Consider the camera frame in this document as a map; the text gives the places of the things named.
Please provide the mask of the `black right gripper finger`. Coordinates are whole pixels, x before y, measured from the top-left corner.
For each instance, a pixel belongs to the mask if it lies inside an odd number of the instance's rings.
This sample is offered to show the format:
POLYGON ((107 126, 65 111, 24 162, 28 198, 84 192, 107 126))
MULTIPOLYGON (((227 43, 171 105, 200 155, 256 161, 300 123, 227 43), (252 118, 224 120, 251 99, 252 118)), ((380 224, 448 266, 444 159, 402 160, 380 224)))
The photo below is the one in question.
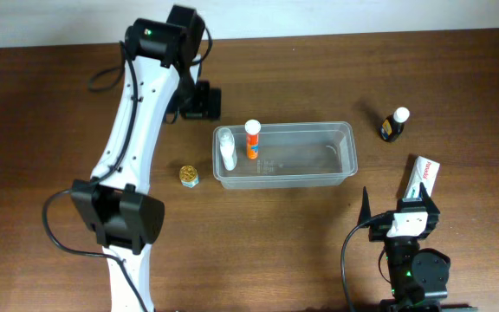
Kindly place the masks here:
POLYGON ((369 203, 369 197, 366 187, 363 187, 362 192, 362 203, 360 208, 360 214, 358 218, 358 225, 366 224, 371 219, 371 208, 369 203))
POLYGON ((419 183, 419 197, 421 198, 421 201, 427 211, 435 211, 437 209, 423 182, 419 183))

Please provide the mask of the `white plastic bottle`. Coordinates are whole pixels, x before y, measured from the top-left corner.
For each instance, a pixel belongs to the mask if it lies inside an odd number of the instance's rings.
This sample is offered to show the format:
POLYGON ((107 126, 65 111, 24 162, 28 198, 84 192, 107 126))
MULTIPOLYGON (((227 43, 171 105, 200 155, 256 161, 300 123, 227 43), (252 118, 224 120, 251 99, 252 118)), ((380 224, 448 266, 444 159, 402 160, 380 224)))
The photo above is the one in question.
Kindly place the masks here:
POLYGON ((219 149, 227 171, 233 171, 237 166, 236 142, 233 133, 227 127, 218 131, 219 149))

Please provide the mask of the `orange vitamin tube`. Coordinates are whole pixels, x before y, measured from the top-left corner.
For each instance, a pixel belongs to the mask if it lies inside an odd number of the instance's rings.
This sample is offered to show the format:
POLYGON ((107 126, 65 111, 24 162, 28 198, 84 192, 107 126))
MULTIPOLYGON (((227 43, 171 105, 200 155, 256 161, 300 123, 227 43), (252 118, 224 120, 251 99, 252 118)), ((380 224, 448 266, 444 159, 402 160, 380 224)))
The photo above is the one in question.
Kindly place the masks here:
POLYGON ((248 120, 244 129, 246 132, 246 154, 249 159, 257 159, 259 153, 259 133, 261 124, 258 120, 248 120))

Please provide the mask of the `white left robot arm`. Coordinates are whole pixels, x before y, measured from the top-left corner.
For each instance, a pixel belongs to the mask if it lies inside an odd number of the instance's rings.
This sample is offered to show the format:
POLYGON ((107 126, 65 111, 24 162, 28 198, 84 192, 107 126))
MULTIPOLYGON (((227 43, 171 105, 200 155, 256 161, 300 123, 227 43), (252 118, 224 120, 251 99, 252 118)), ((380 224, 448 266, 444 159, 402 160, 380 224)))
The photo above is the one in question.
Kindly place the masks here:
POLYGON ((120 44, 120 104, 104 153, 71 199, 94 232, 110 273, 114 311, 153 311, 150 257, 165 206, 149 194, 152 158, 166 117, 217 120, 221 92, 200 80, 207 36, 193 8, 175 5, 163 23, 139 18, 120 44))

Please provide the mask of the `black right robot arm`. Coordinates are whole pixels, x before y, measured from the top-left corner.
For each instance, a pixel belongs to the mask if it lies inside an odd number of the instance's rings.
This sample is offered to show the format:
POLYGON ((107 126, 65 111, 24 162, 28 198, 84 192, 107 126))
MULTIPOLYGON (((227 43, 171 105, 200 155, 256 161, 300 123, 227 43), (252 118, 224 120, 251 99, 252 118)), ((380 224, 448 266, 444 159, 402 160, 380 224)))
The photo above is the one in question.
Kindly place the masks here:
POLYGON ((358 226, 369 230, 371 242, 384 244, 392 298, 379 303, 386 312, 477 311, 469 304, 443 305, 448 297, 450 258, 438 250, 421 248, 419 242, 436 228, 440 210, 423 184, 416 198, 402 198, 393 211, 372 215, 363 192, 358 226))

